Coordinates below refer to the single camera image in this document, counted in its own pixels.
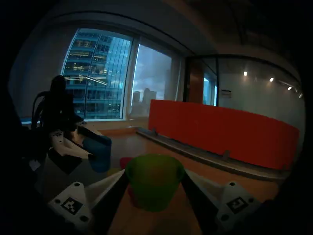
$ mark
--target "ceiling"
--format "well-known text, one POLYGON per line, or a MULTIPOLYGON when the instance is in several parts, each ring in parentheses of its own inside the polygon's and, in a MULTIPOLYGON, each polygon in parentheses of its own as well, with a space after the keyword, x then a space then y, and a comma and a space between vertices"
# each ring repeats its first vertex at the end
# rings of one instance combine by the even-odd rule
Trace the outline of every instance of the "ceiling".
POLYGON ((212 27, 218 42, 256 45, 293 63, 278 30, 248 0, 185 0, 212 27))

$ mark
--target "skyscraper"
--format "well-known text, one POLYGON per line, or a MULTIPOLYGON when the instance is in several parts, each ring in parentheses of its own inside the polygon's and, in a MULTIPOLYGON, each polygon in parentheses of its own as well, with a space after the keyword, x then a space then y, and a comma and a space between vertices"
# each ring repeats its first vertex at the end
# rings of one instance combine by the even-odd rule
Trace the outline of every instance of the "skyscraper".
POLYGON ((121 118, 131 38, 79 29, 63 68, 76 113, 84 119, 121 118))

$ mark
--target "sky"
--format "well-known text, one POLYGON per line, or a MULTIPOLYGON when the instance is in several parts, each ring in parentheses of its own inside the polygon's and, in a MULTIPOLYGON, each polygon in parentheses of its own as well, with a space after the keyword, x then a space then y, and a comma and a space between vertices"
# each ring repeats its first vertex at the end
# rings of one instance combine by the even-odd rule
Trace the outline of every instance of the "sky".
POLYGON ((157 99, 164 99, 165 80, 170 76, 172 59, 143 45, 139 46, 133 91, 140 92, 142 101, 145 88, 156 91, 157 99))

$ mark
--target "window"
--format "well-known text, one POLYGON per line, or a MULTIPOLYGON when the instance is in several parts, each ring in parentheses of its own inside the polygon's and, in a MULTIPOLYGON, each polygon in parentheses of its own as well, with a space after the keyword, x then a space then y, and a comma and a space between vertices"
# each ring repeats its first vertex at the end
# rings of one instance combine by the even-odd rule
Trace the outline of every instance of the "window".
POLYGON ((148 117, 152 99, 175 100, 179 69, 177 56, 141 40, 131 91, 130 116, 148 117))
POLYGON ((84 119, 122 118, 132 38, 95 29, 79 29, 63 68, 67 91, 84 119))
POLYGON ((179 73, 180 57, 173 51, 97 29, 77 31, 62 71, 83 119, 148 117, 152 99, 176 100, 179 73), (137 54, 130 63, 131 50, 137 54))
POLYGON ((205 73, 203 78, 203 104, 216 106, 217 86, 215 76, 205 73))

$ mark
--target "window frame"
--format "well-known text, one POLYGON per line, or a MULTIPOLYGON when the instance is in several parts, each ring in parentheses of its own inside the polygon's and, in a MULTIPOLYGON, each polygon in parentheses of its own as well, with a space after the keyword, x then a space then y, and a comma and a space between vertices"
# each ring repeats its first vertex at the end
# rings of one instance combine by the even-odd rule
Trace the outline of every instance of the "window frame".
POLYGON ((151 39, 148 39, 147 37, 140 36, 140 39, 138 41, 138 46, 136 48, 136 57, 135 57, 135 64, 134 68, 132 70, 132 77, 131 77, 131 86, 128 87, 128 103, 127 103, 127 120, 132 120, 132 119, 147 119, 148 117, 145 116, 131 116, 130 115, 130 109, 131 109, 131 99, 132 99, 132 92, 133 92, 133 83, 135 79, 135 70, 136 70, 136 63, 137 63, 137 58, 138 58, 138 52, 139 52, 139 45, 148 47, 152 50, 155 50, 159 53, 162 53, 172 59, 172 64, 173 62, 178 63, 178 68, 177 68, 177 88, 173 97, 173 100, 177 100, 178 98, 178 91, 179 91, 179 86, 180 86, 180 81, 181 81, 181 69, 182 69, 182 58, 180 57, 180 54, 174 50, 170 50, 169 47, 165 46, 163 43, 157 43, 155 41, 152 41, 151 39))
POLYGON ((183 81, 182 74, 184 66, 183 57, 178 50, 172 48, 171 46, 167 45, 164 42, 159 42, 158 40, 154 40, 154 38, 149 38, 143 36, 142 34, 135 33, 133 31, 129 31, 127 29, 123 29, 120 27, 106 25, 102 23, 82 23, 77 26, 77 30, 71 40, 71 43, 68 47, 67 53, 65 55, 63 66, 61 68, 60 74, 64 73, 65 65, 67 62, 68 55, 72 48, 73 43, 75 42, 75 38, 80 29, 90 29, 95 30, 95 32, 99 33, 99 31, 106 31, 112 34, 112 36, 123 38, 126 40, 131 41, 130 43, 130 52, 129 52, 129 60, 126 70, 126 77, 125 77, 125 84, 122 90, 122 99, 121 105, 123 107, 120 109, 120 118, 113 118, 113 119, 85 119, 88 122, 95 122, 95 121, 127 121, 127 120, 134 120, 134 119, 147 119, 148 117, 137 117, 137 116, 130 116, 130 109, 131 109, 131 96, 132 96, 132 88, 134 82, 134 75, 135 75, 135 67, 137 62, 137 55, 139 51, 139 45, 142 44, 143 46, 149 47, 153 50, 156 50, 162 54, 170 56, 172 60, 177 60, 179 62, 178 66, 178 80, 177 80, 177 90, 174 94, 174 100, 177 100, 179 96, 179 90, 181 89, 181 82, 183 81))

